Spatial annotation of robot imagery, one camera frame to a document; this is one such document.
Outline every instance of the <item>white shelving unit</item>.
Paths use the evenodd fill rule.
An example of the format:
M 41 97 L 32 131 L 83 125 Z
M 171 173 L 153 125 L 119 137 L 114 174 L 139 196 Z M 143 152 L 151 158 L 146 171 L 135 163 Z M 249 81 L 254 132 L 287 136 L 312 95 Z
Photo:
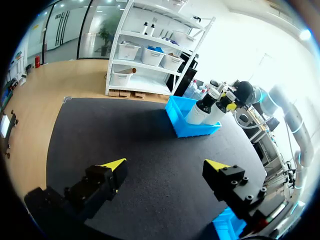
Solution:
M 198 41 L 198 44 L 196 45 L 196 47 L 194 48 L 194 51 L 191 51 L 190 49 L 185 49 L 177 44 L 173 44 L 169 41 L 166 41 L 158 37 L 142 35 L 134 31 L 123 30 L 124 23 L 126 22 L 128 15 L 133 9 L 139 9 L 139 11 L 148 11 L 149 16 L 150 16 L 150 13 L 151 14 L 155 13 L 154 15 L 160 14 L 162 17 L 168 18 L 170 21 L 176 21 L 178 25 L 181 24 L 184 28 L 188 28 L 188 31 L 190 31 L 191 29 L 199 29 L 199 32 L 196 35 L 198 35 L 201 32 L 203 32 L 203 35 Z M 153 4 L 150 2 L 142 1 L 142 0 L 129 0 L 121 16 L 116 33 L 114 35 L 109 63 L 108 63 L 107 76 L 106 76 L 105 94 L 108 95 L 109 90 L 112 89 L 112 90 L 127 90 L 127 91 L 137 91 L 137 92 L 145 92 L 145 93 L 153 93 L 153 94 L 162 94 L 162 95 L 168 95 L 168 96 L 173 95 L 177 90 L 178 85 L 182 81 L 184 75 L 186 74 L 186 71 L 192 62 L 192 59 L 195 57 L 201 43 L 206 37 L 215 19 L 216 18 L 213 17 L 209 25 L 207 25 L 206 27 L 203 27 L 195 19 L 189 19 L 188 17 L 183 16 L 182 14 L 175 12 L 171 9 L 168 9 L 166 7 Z M 182 72 L 177 72 L 177 71 L 165 69 L 162 66 L 152 66 L 152 65 L 143 64 L 139 57 L 136 57 L 135 60 L 133 61 L 118 59 L 118 54 L 116 54 L 116 50 L 117 50 L 119 38 L 121 36 L 134 37 L 144 42 L 150 42 L 149 43 L 150 45 L 154 43 L 158 43 L 168 47 L 169 49 L 173 49 L 176 52 L 178 51 L 179 53 L 181 52 L 187 53 L 190 55 L 189 61 L 184 63 L 185 67 Z M 150 74 L 145 76 L 145 75 L 139 75 L 138 73 L 136 73 L 131 77 L 129 83 L 126 86 L 117 86 L 117 85 L 113 85 L 112 83 L 112 69 L 114 65 L 142 68 L 147 71 L 150 71 Z M 158 74 L 159 73 L 164 74 L 164 78 L 160 79 L 159 77 L 153 77 L 155 76 L 155 74 L 157 74 L 157 72 Z M 169 75 L 173 75 L 172 91 L 169 90 L 165 82 L 165 79 L 168 79 Z
M 159 72 L 163 72 L 163 73 L 167 73 L 167 74 L 173 74 L 176 76 L 181 75 L 181 73 L 179 73 L 177 71 L 165 69 L 161 66 L 152 66 L 152 65 L 143 64 L 142 61 L 140 60 L 140 58 L 138 58 L 138 57 L 136 57 L 135 60 L 133 60 L 133 61 L 123 60 L 123 59 L 118 59 L 118 54 L 116 54 L 113 59 L 113 64 L 127 65 L 127 66 L 132 66 L 132 67 L 137 67 L 137 68 L 150 69 L 150 70 L 155 70 L 155 71 L 159 71 Z
M 136 37 L 136 38 L 140 38 L 140 39 L 146 39 L 146 40 L 152 41 L 154 43 L 166 45 L 168 47 L 171 47 L 173 49 L 177 49 L 177 50 L 179 50 L 181 52 L 184 52 L 184 53 L 187 53 L 187 54 L 190 54 L 190 55 L 193 53 L 192 51 L 190 51 L 188 49 L 185 49 L 182 46 L 179 46 L 177 44 L 173 44 L 173 43 L 171 43 L 169 41 L 166 41 L 164 39 L 161 39 L 161 38 L 158 38 L 158 37 L 154 37 L 154 36 L 142 35 L 141 33 L 138 33 L 138 32 L 121 31 L 120 35 L 131 36 L 131 37 Z

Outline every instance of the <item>glass wall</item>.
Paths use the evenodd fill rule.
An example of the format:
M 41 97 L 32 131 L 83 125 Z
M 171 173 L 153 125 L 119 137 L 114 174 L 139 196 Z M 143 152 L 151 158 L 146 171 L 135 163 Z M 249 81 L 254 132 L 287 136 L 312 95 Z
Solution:
M 62 0 L 54 4 L 44 42 L 44 62 L 77 59 L 81 26 L 90 0 Z
M 109 59 L 126 2 L 93 0 L 80 39 L 79 58 Z
M 29 27 L 27 63 L 34 65 L 37 55 L 42 64 L 86 58 L 109 59 L 126 5 L 125 0 L 54 2 L 39 13 Z
M 35 57 L 40 56 L 42 63 L 42 46 L 44 41 L 44 31 L 48 21 L 52 6 L 40 12 L 28 30 L 27 64 L 35 64 Z

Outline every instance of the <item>wooden floor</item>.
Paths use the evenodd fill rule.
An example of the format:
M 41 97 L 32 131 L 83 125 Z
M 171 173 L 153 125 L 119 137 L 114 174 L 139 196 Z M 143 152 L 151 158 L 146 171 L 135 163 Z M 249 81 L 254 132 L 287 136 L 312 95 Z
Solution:
M 19 197 L 46 188 L 48 147 L 64 97 L 110 98 L 105 96 L 107 68 L 108 60 L 98 59 L 50 63 L 33 69 L 14 90 L 5 113 L 11 117 L 13 109 L 19 123 L 11 132 L 10 159 L 5 161 Z M 166 103 L 168 98 L 147 94 L 144 101 Z

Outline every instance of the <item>blue plastic bin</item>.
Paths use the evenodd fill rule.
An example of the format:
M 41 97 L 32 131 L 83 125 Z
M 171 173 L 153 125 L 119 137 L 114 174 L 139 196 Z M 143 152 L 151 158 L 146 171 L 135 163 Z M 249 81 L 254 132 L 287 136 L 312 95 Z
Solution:
M 186 122 L 185 117 L 196 102 L 197 100 L 190 98 L 170 96 L 165 110 L 178 138 L 209 135 L 221 128 L 220 122 L 216 125 L 194 125 Z
M 220 240 L 237 240 L 246 226 L 244 220 L 239 220 L 234 212 L 227 207 L 213 221 Z

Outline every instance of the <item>plastic bottle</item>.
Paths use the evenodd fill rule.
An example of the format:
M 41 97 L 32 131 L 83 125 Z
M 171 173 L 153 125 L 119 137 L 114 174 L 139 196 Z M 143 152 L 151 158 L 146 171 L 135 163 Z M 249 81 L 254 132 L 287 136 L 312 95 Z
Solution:
M 203 89 L 204 89 L 204 90 L 207 90 L 207 87 L 206 87 L 205 85 L 202 85 L 202 86 L 199 86 L 198 89 L 199 89 L 199 90 L 203 90 Z
M 192 82 L 189 84 L 188 88 L 185 90 L 182 97 L 184 98 L 191 98 L 191 96 L 194 94 L 195 90 L 198 89 L 198 86 L 196 84 L 197 80 L 192 80 Z
M 202 89 L 202 90 L 197 89 L 197 90 L 194 91 L 194 93 L 192 94 L 191 98 L 195 99 L 195 100 L 203 99 L 204 96 L 205 96 L 205 92 L 206 92 L 205 89 Z
M 147 27 L 148 27 L 148 21 L 146 21 L 145 23 L 144 23 L 144 25 L 143 25 L 143 29 L 142 29 L 142 31 L 141 31 L 141 34 L 142 35 L 145 35 L 145 33 L 146 33 L 146 30 L 147 30 Z
M 201 124 L 211 113 L 211 107 L 219 96 L 220 94 L 216 89 L 210 89 L 203 99 L 198 100 L 195 105 L 193 105 L 191 111 L 185 117 L 186 122 L 195 125 Z
M 154 34 L 154 31 L 155 31 L 155 25 L 152 24 L 151 27 L 150 27 L 150 30 L 149 30 L 148 35 L 149 35 L 150 37 L 152 37 L 152 35 Z
M 226 115 L 227 106 L 235 99 L 236 96 L 231 91 L 227 91 L 226 95 L 212 106 L 210 115 L 208 115 L 202 123 L 207 125 L 215 125 L 223 118 L 224 115 Z

